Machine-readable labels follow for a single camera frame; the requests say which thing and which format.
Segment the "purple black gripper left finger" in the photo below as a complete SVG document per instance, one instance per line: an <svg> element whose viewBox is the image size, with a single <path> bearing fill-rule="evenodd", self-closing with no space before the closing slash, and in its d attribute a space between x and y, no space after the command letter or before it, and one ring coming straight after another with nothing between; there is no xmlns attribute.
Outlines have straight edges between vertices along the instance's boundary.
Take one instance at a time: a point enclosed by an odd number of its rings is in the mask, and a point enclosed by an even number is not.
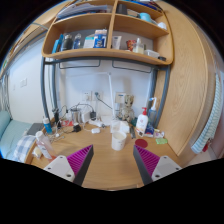
<svg viewBox="0 0 224 224"><path fill-rule="evenodd" d="M89 145L69 156L59 155L44 170L81 186L93 154L93 146Z"/></svg>

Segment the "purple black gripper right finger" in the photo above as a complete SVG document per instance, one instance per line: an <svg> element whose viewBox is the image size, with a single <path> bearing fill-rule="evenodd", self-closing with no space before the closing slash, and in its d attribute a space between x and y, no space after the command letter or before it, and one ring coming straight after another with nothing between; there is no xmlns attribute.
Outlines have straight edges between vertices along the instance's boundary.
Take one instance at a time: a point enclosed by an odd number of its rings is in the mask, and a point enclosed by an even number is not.
<svg viewBox="0 0 224 224"><path fill-rule="evenodd" d="M133 148L133 155L144 185L181 170L167 155L159 157L137 145Z"/></svg>

